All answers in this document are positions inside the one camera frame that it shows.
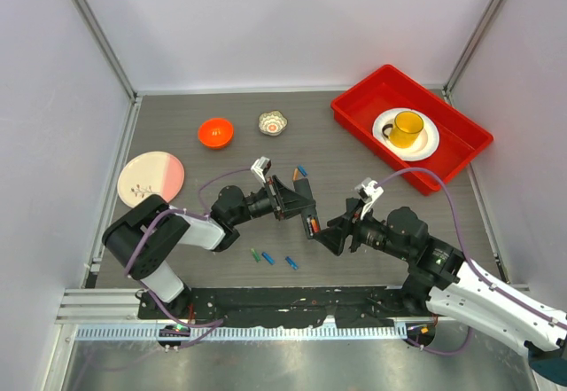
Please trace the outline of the black remote control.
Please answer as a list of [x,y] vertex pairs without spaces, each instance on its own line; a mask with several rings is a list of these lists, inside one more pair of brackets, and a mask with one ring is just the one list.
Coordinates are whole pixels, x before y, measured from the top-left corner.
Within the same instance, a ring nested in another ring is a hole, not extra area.
[[318,216],[317,216],[317,211],[316,211],[316,202],[311,190],[311,186],[309,183],[309,180],[306,177],[300,178],[298,180],[295,180],[293,182],[293,186],[294,186],[294,191],[302,197],[302,200],[300,202],[300,215],[302,218],[302,225],[304,226],[305,229],[305,233],[306,233],[306,237],[307,239],[313,239],[314,235],[316,233],[313,234],[313,236],[310,236],[308,228],[307,228],[307,223],[306,223],[306,218],[310,217],[310,218],[315,218],[318,222],[319,225],[319,229],[320,229],[320,224],[319,224],[319,220],[318,220]]

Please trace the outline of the red orange battery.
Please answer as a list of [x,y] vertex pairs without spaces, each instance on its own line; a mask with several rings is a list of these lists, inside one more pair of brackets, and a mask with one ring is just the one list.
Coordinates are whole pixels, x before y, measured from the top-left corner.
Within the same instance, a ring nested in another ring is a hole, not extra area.
[[320,229],[319,229],[318,222],[314,217],[311,218],[311,224],[312,224],[312,228],[314,230],[314,233],[318,233]]

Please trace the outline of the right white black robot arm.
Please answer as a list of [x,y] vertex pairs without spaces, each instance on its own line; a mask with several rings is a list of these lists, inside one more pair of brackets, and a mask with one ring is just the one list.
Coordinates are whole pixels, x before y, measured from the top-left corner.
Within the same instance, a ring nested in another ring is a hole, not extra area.
[[344,214],[314,238],[334,255],[349,242],[352,252],[364,245],[405,262],[408,277],[400,293],[405,312],[451,317],[505,344],[541,377],[565,386],[565,312],[502,282],[462,250],[433,237],[409,207],[378,221],[363,200],[350,198]]

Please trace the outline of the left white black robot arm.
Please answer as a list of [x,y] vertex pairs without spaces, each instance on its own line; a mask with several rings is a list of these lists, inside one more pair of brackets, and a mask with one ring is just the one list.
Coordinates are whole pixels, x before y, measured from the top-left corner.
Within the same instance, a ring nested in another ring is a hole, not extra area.
[[244,194],[240,187],[223,187],[206,216],[192,215],[171,207],[159,195],[132,208],[103,234],[102,244],[139,282],[149,296],[144,303],[166,317],[182,317],[192,303],[190,288],[167,264],[178,245],[197,246],[222,252],[239,238],[237,226],[264,215],[278,221],[302,217],[308,238],[315,234],[310,221],[316,218],[315,199],[306,178],[289,188],[271,176],[257,192]]

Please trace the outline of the blue battery near remote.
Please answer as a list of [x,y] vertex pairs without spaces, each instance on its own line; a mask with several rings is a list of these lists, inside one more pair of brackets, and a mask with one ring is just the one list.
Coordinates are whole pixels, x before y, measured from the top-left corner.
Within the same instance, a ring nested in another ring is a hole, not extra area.
[[298,165],[297,169],[298,169],[298,171],[300,172],[301,175],[307,177],[307,172],[302,166]]

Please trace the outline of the blue battery right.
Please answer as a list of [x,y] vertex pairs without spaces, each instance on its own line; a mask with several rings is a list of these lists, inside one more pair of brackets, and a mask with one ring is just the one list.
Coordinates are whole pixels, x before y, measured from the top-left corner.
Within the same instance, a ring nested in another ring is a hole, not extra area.
[[286,262],[291,266],[291,268],[293,270],[297,270],[299,268],[299,266],[297,265],[297,263],[295,261],[293,261],[293,259],[290,256],[286,256],[285,257]]

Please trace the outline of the blue battery middle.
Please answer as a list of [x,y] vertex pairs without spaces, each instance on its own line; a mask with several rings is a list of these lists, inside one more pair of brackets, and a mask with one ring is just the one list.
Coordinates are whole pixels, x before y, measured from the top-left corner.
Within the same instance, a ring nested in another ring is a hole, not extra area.
[[275,264],[275,260],[266,252],[262,252],[261,256],[263,259],[265,259],[270,265],[274,265]]

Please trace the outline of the green battery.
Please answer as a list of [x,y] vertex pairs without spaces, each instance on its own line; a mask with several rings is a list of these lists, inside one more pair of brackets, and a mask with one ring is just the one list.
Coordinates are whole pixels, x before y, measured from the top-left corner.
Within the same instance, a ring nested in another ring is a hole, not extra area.
[[260,261],[261,261],[261,258],[260,258],[260,256],[258,255],[258,253],[255,251],[255,249],[251,248],[250,251],[251,251],[251,254],[252,254],[253,259],[254,259],[256,262],[260,262]]

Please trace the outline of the small patterned flower bowl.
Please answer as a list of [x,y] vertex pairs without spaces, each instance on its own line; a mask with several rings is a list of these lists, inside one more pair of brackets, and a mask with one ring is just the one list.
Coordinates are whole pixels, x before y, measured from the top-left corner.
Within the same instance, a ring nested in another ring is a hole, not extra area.
[[259,116],[258,128],[262,134],[276,137],[287,127],[287,118],[278,110],[262,113]]

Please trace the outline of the orange bowl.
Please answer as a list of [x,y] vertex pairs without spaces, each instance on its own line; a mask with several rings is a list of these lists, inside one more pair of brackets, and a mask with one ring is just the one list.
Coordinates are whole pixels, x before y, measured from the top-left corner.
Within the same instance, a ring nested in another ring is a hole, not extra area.
[[234,136],[233,124],[225,118],[211,118],[198,129],[198,140],[205,147],[220,150],[228,146]]

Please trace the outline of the red plastic bin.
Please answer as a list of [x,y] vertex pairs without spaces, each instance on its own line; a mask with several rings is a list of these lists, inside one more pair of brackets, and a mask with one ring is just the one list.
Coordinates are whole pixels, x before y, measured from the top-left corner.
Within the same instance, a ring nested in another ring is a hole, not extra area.
[[[493,141],[487,130],[392,65],[381,66],[330,106],[334,119],[388,166],[395,170],[426,168],[445,184]],[[393,108],[415,109],[432,120],[440,142],[430,157],[405,161],[373,136],[375,119]]]

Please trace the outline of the yellow glass mug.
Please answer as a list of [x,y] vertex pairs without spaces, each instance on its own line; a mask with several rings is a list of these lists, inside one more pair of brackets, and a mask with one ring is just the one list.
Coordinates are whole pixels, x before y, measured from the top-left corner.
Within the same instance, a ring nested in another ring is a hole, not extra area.
[[423,118],[411,111],[398,113],[392,123],[382,127],[382,135],[395,147],[409,148],[419,137],[424,127]]

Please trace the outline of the white plate in bin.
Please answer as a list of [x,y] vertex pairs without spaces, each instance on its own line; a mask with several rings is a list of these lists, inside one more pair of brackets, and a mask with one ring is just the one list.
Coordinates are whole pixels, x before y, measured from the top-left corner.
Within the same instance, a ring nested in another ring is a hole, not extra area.
[[[415,142],[407,148],[399,148],[393,145],[383,133],[385,127],[393,125],[395,117],[402,112],[416,113],[423,120],[422,131]],[[434,122],[424,113],[408,108],[393,108],[379,114],[372,125],[372,135],[404,161],[420,161],[431,157],[437,151],[440,142],[439,131]]]

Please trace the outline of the pink white floral plate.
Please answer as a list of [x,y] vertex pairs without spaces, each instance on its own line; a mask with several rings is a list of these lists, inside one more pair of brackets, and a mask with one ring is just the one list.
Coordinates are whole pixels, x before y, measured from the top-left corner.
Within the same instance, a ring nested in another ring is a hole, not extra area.
[[128,207],[135,207],[151,195],[172,201],[183,187],[185,171],[171,153],[153,151],[136,156],[120,172],[117,193]]

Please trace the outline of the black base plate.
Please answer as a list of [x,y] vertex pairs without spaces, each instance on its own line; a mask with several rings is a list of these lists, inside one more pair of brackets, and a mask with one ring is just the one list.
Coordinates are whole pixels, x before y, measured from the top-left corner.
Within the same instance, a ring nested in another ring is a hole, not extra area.
[[233,328],[318,328],[329,316],[338,328],[381,327],[396,317],[438,316],[425,301],[388,286],[193,287],[165,308],[179,320]]

